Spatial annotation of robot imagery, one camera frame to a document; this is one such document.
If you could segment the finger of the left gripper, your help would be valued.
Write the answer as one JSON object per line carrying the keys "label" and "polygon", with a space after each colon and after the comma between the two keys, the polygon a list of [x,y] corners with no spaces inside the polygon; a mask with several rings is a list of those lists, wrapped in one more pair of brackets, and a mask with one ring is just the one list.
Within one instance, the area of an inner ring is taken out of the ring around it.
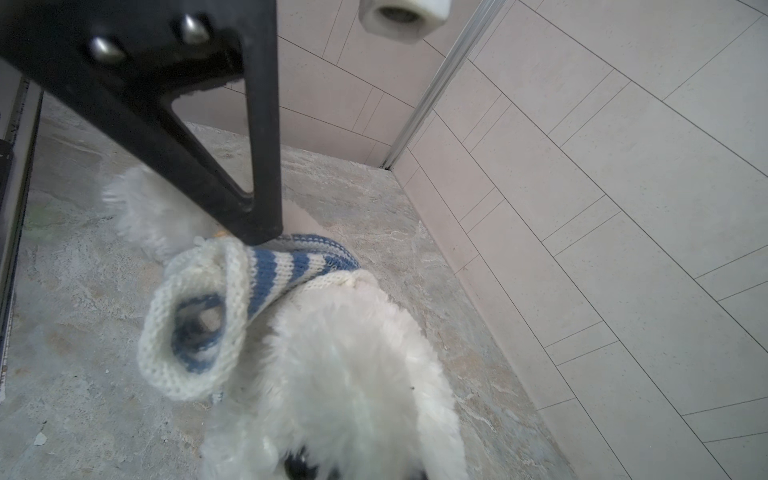
{"label": "finger of the left gripper", "polygon": [[[282,231],[277,5],[92,1],[89,53],[125,118],[102,129],[246,244]],[[241,80],[252,186],[241,187],[174,112]]]}

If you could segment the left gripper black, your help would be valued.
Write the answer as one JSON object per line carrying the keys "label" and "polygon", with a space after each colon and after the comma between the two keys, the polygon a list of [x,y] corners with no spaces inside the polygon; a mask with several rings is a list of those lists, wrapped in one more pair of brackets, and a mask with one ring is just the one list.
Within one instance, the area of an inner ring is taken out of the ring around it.
{"label": "left gripper black", "polygon": [[4,1],[1,54],[65,101],[167,108],[241,79],[276,103],[273,1]]}

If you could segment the blue white striped knit sweater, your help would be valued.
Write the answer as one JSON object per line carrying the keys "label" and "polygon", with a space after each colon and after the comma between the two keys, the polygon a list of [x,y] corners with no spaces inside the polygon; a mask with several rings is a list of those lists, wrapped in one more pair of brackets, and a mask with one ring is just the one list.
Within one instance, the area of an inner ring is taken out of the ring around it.
{"label": "blue white striped knit sweater", "polygon": [[359,269],[340,243],[281,235],[259,246],[211,238],[173,258],[155,290],[137,363],[164,396],[197,400],[220,390],[238,363],[248,326],[291,290]]}

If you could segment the white teddy bear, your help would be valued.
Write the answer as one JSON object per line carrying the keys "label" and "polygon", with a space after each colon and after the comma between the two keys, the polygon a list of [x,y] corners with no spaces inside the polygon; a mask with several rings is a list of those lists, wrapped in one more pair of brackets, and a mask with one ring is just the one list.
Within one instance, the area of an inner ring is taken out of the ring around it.
{"label": "white teddy bear", "polygon": [[[236,238],[146,166],[116,176],[103,198],[118,235],[161,261],[163,279],[169,262],[201,241]],[[248,326],[227,381],[197,400],[207,399],[204,479],[468,475],[437,353],[361,265],[267,307]]]}

